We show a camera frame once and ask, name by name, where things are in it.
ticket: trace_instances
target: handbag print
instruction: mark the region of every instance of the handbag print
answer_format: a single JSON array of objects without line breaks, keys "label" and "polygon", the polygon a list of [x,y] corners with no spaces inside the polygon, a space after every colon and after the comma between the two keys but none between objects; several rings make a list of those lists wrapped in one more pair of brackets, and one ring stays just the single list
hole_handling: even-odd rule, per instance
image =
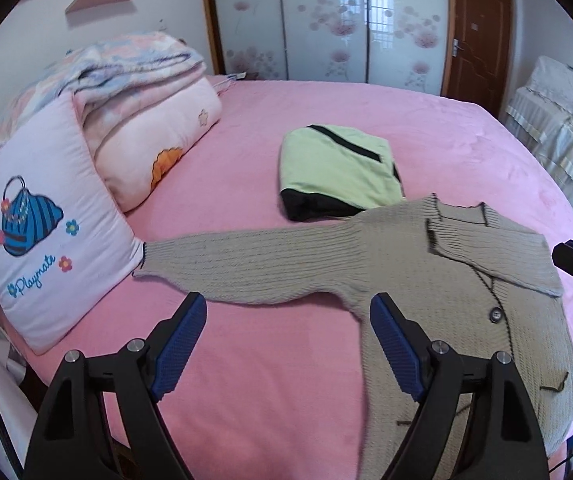
[{"label": "handbag print", "polygon": [[[14,181],[19,181],[22,189],[10,202],[7,191]],[[12,177],[2,195],[4,250],[11,256],[23,256],[47,238],[63,217],[62,209],[50,198],[32,195],[21,176]]]}]

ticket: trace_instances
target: wooden door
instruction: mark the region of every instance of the wooden door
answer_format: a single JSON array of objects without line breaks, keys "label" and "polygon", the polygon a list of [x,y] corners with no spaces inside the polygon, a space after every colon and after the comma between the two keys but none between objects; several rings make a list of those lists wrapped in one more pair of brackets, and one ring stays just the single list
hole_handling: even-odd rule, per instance
[{"label": "wooden door", "polygon": [[512,0],[455,0],[455,40],[447,97],[498,117],[509,63]]}]

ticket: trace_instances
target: pink quilt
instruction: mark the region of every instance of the pink quilt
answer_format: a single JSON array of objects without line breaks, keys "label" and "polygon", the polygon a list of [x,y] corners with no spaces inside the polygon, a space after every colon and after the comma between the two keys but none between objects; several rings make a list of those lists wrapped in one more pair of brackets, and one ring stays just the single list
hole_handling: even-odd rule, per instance
[{"label": "pink quilt", "polygon": [[[484,201],[544,234],[573,238],[573,211],[529,152],[480,107],[363,84],[241,82],[222,120],[129,217],[137,236],[288,225],[278,197],[282,136],[311,123],[385,137],[407,197]],[[573,339],[573,279],[561,274]],[[185,294],[127,278],[31,366],[48,382],[67,350],[115,352],[170,317]],[[160,410],[196,480],[353,480],[365,420],[358,325],[337,298],[282,307],[210,303],[206,328]],[[114,436],[126,443],[114,399]],[[573,423],[569,434],[573,433]]]}]

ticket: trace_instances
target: white pillow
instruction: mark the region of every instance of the white pillow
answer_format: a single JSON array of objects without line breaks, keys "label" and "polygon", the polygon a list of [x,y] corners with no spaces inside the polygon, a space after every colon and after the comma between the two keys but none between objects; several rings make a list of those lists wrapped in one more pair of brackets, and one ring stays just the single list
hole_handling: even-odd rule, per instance
[{"label": "white pillow", "polygon": [[146,200],[221,115],[220,98],[202,77],[116,126],[95,153],[95,165],[121,210]]},{"label": "white pillow", "polygon": [[38,353],[142,259],[142,242],[95,170],[72,95],[0,149],[0,304]]}]

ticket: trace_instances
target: door handle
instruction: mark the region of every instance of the door handle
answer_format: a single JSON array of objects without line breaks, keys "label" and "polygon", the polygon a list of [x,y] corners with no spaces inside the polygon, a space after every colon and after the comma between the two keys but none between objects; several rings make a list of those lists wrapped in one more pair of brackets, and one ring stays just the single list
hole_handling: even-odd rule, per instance
[{"label": "door handle", "polygon": [[455,38],[453,39],[453,52],[452,52],[452,56],[453,57],[457,57],[457,51],[458,50],[464,50],[461,46],[460,46],[460,41],[456,40]]}]

